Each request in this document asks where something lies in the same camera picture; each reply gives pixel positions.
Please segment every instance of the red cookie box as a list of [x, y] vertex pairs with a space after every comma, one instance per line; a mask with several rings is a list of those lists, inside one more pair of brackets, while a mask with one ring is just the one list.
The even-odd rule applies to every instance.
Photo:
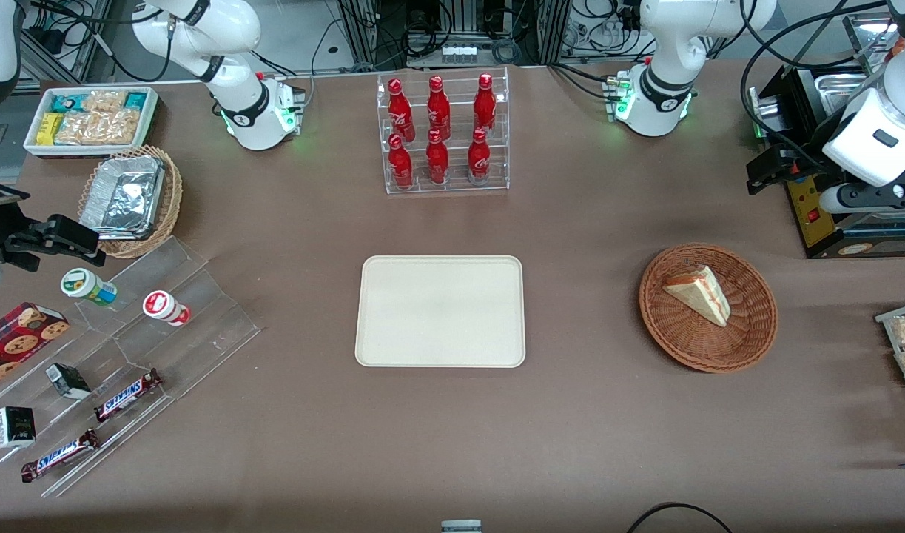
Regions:
[[0, 381], [70, 328], [61, 313], [28, 301], [0, 320]]

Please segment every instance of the clear acrylic display stand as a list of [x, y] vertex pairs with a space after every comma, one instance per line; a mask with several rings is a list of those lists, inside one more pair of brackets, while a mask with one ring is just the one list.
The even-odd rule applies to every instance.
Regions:
[[[488, 163], [488, 182], [476, 186], [468, 180], [468, 148], [472, 144], [472, 132], [475, 130], [475, 115], [472, 104], [479, 91], [479, 74], [487, 72], [492, 75], [492, 91], [495, 93], [495, 129], [489, 132], [487, 142], [491, 150]], [[436, 185], [429, 179], [429, 166], [425, 159], [425, 148], [428, 146], [429, 119], [425, 110], [429, 100], [428, 72], [398, 72], [381, 75], [377, 78], [377, 115], [380, 129], [380, 149], [383, 152], [383, 175], [387, 193], [406, 192], [480, 192], [488, 190], [508, 189], [511, 182], [511, 166], [508, 158], [509, 121], [508, 121], [508, 71], [504, 68], [485, 68], [484, 70], [443, 70], [445, 94], [449, 97], [452, 108], [452, 137], [445, 142], [449, 151], [448, 181], [445, 185]], [[390, 93], [386, 90], [387, 82], [398, 78], [403, 83], [403, 92], [412, 106], [412, 124], [416, 127], [415, 141], [406, 144], [412, 157], [411, 189], [402, 190], [396, 187], [390, 173], [390, 145], [388, 138], [392, 133], [390, 121]]]
[[[24, 374], [2, 384], [0, 407], [30, 407], [35, 412], [35, 444], [1, 451], [0, 465], [15, 470], [16, 483], [24, 463], [79, 438], [86, 429], [95, 428], [101, 440], [100, 449], [56, 466], [31, 483], [35, 489], [44, 489], [42, 497], [63, 494], [260, 331], [209, 276], [205, 261], [175, 237], [130, 264], [111, 282], [118, 287], [117, 301], [107, 307], [77, 301], [64, 312], [72, 327], [57, 340], [63, 344], [49, 344], [47, 354], [35, 355]], [[166, 290], [188, 306], [192, 310], [189, 323], [173, 327], [145, 316], [142, 297], [154, 289]], [[76, 368], [93, 392], [82, 400], [57, 394], [45, 375], [55, 362]], [[164, 383], [98, 425], [94, 408], [151, 368], [157, 369]]]

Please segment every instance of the cookie box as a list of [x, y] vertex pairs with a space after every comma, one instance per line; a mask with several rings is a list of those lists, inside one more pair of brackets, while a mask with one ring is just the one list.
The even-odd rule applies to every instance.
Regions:
[[[69, 95], [79, 95], [87, 93], [93, 89], [127, 91], [128, 93], [143, 93], [147, 98], [142, 104], [140, 112], [140, 121], [137, 122], [137, 132], [133, 136], [133, 142], [130, 144], [99, 144], [99, 145], [49, 145], [38, 144], [37, 133], [49, 111], [52, 110], [54, 98], [69, 97]], [[157, 108], [158, 95], [151, 87], [141, 87], [141, 85], [93, 85], [93, 87], [59, 87], [47, 89], [41, 95], [41, 101], [38, 104], [35, 118], [32, 125], [28, 128], [28, 135], [25, 136], [24, 146], [29, 154], [37, 155], [39, 158], [100, 158], [103, 155], [116, 154], [133, 148], [139, 148], [144, 145], [147, 135], [150, 131], [150, 125], [153, 122], [155, 108]]]
[[0, 320], [0, 381], [70, 328], [61, 313], [20, 304]]

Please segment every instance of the wicker basket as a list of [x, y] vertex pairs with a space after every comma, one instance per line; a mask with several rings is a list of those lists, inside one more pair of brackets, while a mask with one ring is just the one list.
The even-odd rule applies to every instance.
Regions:
[[[662, 289], [669, 277], [708, 264], [732, 307], [719, 327]], [[652, 260], [639, 284], [639, 311], [649, 333], [669, 355], [704, 372], [737, 372], [761, 360], [774, 344], [778, 310], [757, 270], [713, 245], [671, 247]]]
[[[141, 146], [133, 150], [119, 152], [111, 155], [110, 158], [137, 158], [139, 155], [151, 155], [159, 158], [166, 165], [166, 173], [164, 182], [162, 183], [162, 199], [157, 208], [155, 215], [155, 229], [151, 236], [142, 241], [101, 241], [100, 249], [107, 255], [118, 257], [120, 259], [134, 259], [140, 257], [162, 244], [175, 226], [175, 219], [179, 216], [179, 202], [182, 200], [182, 177], [179, 175], [179, 169], [175, 168], [170, 156], [158, 148], [153, 146]], [[87, 196], [90, 195], [90, 186], [93, 185], [94, 176], [97, 175], [97, 169], [90, 173], [90, 179], [87, 185], [84, 185], [84, 193], [81, 200], [77, 203], [77, 216], [80, 217], [84, 212], [84, 204], [87, 203]]]

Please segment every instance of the white tray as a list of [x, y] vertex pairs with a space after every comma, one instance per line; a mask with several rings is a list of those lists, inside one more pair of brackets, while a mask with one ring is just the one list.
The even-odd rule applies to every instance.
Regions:
[[521, 262], [508, 255], [375, 255], [363, 264], [364, 366], [514, 368], [524, 361]]
[[[45, 145], [37, 144], [35, 142], [37, 131], [39, 127], [41, 127], [41, 118], [43, 118], [44, 114], [50, 109], [54, 97], [57, 95], [79, 95], [95, 89], [147, 94], [144, 108], [140, 111], [140, 121], [137, 122], [137, 132], [135, 132], [133, 136], [133, 142], [129, 144], [99, 144], [95, 146]], [[61, 87], [47, 89], [47, 91], [41, 95], [41, 101], [38, 103], [37, 111], [35, 111], [35, 119], [33, 119], [32, 126], [28, 128], [28, 134], [25, 136], [25, 149], [29, 154], [37, 155], [39, 158], [87, 158], [87, 156], [110, 155], [131, 148], [138, 148], [144, 145], [144, 141], [147, 140], [147, 134], [150, 131], [150, 124], [153, 121], [153, 113], [155, 112], [157, 100], [157, 92], [151, 87], [142, 87], [142, 85], [100, 85], [100, 87]]]

